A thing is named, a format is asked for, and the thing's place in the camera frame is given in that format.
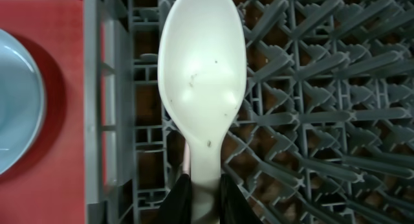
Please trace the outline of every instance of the white spoon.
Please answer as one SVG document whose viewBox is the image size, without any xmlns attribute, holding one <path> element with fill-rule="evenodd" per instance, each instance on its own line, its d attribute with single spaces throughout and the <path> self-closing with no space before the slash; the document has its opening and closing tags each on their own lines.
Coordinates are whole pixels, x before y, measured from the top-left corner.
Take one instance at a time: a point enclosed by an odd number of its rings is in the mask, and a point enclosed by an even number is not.
<svg viewBox="0 0 414 224">
<path fill-rule="evenodd" d="M 176 0 L 162 33 L 158 88 L 190 146 L 193 223 L 216 223 L 221 144 L 246 88 L 245 37 L 232 0 Z"/>
</svg>

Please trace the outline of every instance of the plastic spoon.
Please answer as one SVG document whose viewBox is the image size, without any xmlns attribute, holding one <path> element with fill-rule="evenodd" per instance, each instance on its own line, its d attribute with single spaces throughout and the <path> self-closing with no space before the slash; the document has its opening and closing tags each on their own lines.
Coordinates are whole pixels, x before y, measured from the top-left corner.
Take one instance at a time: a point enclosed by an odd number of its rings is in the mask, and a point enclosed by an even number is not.
<svg viewBox="0 0 414 224">
<path fill-rule="evenodd" d="M 158 88 L 190 146 L 193 223 L 216 223 L 221 144 L 246 87 L 246 49 L 232 0 L 176 0 L 164 25 Z"/>
</svg>

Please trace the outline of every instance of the plate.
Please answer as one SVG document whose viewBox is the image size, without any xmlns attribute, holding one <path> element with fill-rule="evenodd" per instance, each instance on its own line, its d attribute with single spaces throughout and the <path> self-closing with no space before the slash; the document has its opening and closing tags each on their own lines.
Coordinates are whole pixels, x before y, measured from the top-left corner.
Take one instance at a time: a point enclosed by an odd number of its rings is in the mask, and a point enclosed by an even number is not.
<svg viewBox="0 0 414 224">
<path fill-rule="evenodd" d="M 0 175 L 30 148 L 46 113 L 46 94 L 30 53 L 0 29 Z"/>
</svg>

